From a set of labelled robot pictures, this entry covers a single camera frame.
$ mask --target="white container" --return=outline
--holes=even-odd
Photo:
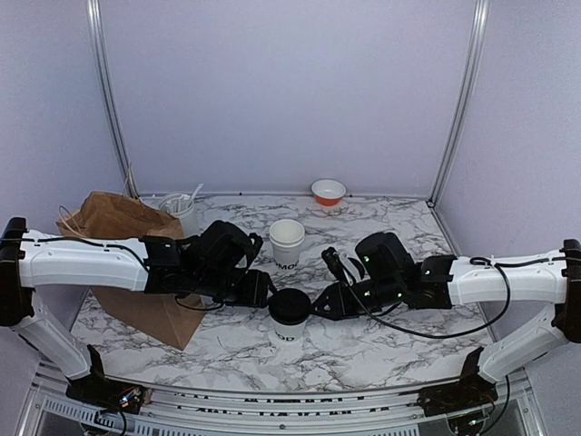
[[[274,332],[281,341],[285,342],[295,342],[305,331],[305,325],[307,325],[307,320],[301,322],[300,324],[287,325],[281,324],[280,322],[272,319],[272,325],[274,326]]]
[[[330,179],[318,180],[312,184],[310,189],[315,194],[317,203],[323,206],[334,206],[341,201],[347,192],[343,183]]]
[[[158,208],[180,220],[184,237],[200,234],[196,205],[190,194],[169,193],[160,200]]]
[[[274,262],[282,270],[293,270],[299,264],[305,228],[294,220],[279,220],[269,229]]]
[[[310,298],[298,289],[281,289],[269,300],[272,326],[280,340],[295,342],[303,334],[311,311]]]

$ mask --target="black cup lid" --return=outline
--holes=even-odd
[[[281,324],[300,324],[310,315],[309,295],[298,289],[281,289],[270,298],[269,313]]]

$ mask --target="disposable cup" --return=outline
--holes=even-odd
[[[160,210],[180,220],[184,237],[188,238],[195,234],[200,234],[198,214],[191,195],[187,193],[170,193],[160,200],[158,207]]]
[[[310,298],[298,289],[281,289],[269,300],[269,314],[276,335],[295,342],[303,334],[310,316]]]
[[[293,270],[299,264],[305,228],[294,220],[279,220],[269,230],[274,262],[282,270]]]

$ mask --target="lavender wall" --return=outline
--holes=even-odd
[[[474,14],[466,0],[102,1],[145,192],[428,197]]]
[[[85,2],[10,0],[0,14],[0,227],[11,216],[55,232],[56,207],[120,191]],[[81,290],[39,290],[65,323]],[[0,331],[0,433],[14,434],[38,356]]]
[[[478,83],[439,205],[467,255],[581,239],[581,3],[492,2]],[[514,304],[502,336],[537,313]],[[490,305],[492,314],[499,310]],[[527,367],[548,434],[577,435],[581,347]]]

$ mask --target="coffee cup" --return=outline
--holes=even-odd
[[[293,270],[299,264],[305,228],[295,220],[279,220],[269,230],[274,262],[282,270]]]
[[[310,298],[298,289],[281,289],[269,299],[274,331],[284,342],[295,342],[305,330],[310,316]]]

